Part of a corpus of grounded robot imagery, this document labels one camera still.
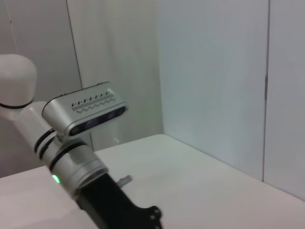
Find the camera lens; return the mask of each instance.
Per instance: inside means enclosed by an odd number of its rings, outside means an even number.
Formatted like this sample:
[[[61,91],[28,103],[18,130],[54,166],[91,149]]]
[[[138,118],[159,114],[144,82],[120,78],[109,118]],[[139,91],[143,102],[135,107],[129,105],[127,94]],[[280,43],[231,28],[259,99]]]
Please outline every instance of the camera lens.
[[[72,130],[70,131],[70,136],[74,136],[74,135],[77,135],[79,134],[80,132],[80,127],[79,126],[75,126],[72,128]]]
[[[126,109],[125,106],[119,108],[119,109],[118,109],[118,112],[117,112],[117,116],[120,116],[121,114],[123,114],[124,111],[125,111],[125,109]]]
[[[115,111],[112,111],[109,115],[108,115],[108,120],[111,120],[115,117]]]
[[[88,130],[90,128],[93,128],[99,124],[99,120],[97,118],[89,120],[86,122],[85,129]]]

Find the black ring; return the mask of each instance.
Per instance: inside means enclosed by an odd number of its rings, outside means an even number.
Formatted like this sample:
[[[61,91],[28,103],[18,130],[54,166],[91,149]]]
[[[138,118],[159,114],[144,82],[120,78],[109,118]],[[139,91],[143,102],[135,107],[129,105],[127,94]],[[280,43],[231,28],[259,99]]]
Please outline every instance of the black ring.
[[[71,151],[71,150],[73,150],[73,149],[75,149],[76,147],[79,147],[79,146],[87,146],[87,144],[84,143],[84,142],[76,142],[76,143],[64,148],[60,153],[58,153],[55,156],[53,161],[50,163],[49,170],[52,172],[54,166],[59,161],[59,159],[61,159],[62,156],[64,156],[66,153],[68,153],[69,151]]]
[[[44,153],[46,152],[46,150],[49,148],[49,145],[51,144],[51,142],[53,141],[55,136],[53,136],[49,141],[47,141],[47,143],[41,148],[40,152],[39,152],[39,159],[42,160],[42,157],[44,155]]]
[[[31,103],[33,103],[33,100],[32,99],[30,102],[28,102],[27,104],[25,105],[20,105],[20,106],[10,106],[10,105],[5,105],[5,104],[2,104],[0,103],[0,106],[4,107],[4,108],[8,108],[8,109],[12,109],[12,110],[15,110],[15,109],[22,109],[24,107],[26,107],[27,105],[30,105]]]
[[[44,133],[43,135],[41,135],[41,137],[37,140],[35,147],[34,147],[34,152],[37,153],[38,147],[39,145],[42,143],[42,141],[44,139],[46,139],[47,136],[49,136],[50,134],[54,133],[55,130],[52,128],[50,130],[48,130],[46,133]]]

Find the white robotic arm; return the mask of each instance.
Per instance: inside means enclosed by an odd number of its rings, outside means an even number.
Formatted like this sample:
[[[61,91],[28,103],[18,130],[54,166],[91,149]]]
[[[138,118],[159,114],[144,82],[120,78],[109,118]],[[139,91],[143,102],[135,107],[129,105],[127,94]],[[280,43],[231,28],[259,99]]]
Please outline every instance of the white robotic arm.
[[[101,229],[162,229],[161,211],[139,208],[79,134],[126,111],[109,83],[32,103],[37,72],[28,59],[0,56],[0,115],[15,125],[58,183]]]

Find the white table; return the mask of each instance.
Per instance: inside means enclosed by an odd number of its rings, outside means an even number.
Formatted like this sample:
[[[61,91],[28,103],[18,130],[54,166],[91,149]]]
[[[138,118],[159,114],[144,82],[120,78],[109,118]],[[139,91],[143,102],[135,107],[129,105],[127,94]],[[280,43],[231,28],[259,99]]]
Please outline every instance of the white table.
[[[96,152],[165,229],[304,229],[305,202],[166,135]],[[1,229],[96,229],[44,167],[0,179]]]

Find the green led light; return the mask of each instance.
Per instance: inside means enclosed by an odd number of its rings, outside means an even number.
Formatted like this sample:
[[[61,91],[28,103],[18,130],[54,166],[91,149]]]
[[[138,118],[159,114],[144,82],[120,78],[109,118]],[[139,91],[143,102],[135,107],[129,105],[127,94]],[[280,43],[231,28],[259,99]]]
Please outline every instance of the green led light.
[[[52,177],[54,178],[54,180],[56,180],[57,183],[61,182],[56,175],[53,175]]]

